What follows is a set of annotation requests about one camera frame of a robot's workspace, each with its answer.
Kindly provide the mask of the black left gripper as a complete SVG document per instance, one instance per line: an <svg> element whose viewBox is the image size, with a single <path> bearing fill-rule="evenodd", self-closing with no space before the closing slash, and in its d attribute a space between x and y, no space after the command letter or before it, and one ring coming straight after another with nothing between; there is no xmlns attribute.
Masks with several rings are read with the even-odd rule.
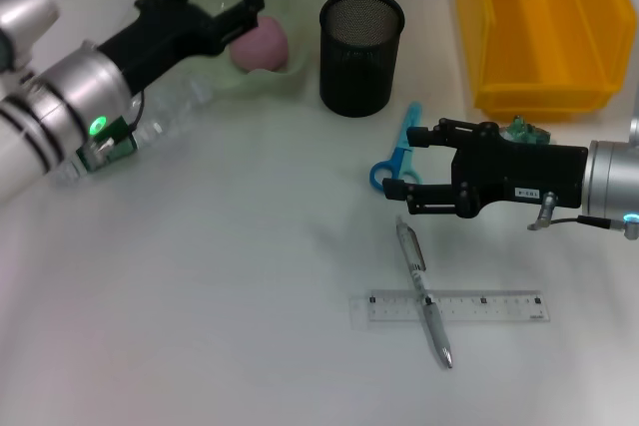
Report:
<svg viewBox="0 0 639 426"><path fill-rule="evenodd" d="M188 57L218 56L258 27L265 0L242 0L215 18L189 0L142 0L139 17L98 50L122 74L132 95Z"/></svg>

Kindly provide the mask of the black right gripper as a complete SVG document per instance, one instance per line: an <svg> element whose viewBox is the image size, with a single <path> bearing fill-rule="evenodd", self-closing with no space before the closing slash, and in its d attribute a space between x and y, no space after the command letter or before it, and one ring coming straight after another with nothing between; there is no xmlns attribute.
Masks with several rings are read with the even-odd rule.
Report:
<svg viewBox="0 0 639 426"><path fill-rule="evenodd" d="M432 129L410 127L415 148L457 149L451 185L418 185L384 179L388 200L405 202L408 212L473 218L497 202L540 205L553 193L563 208L582 205L588 150L584 147L518 144L504 140L493 122L473 124L442 118Z"/></svg>

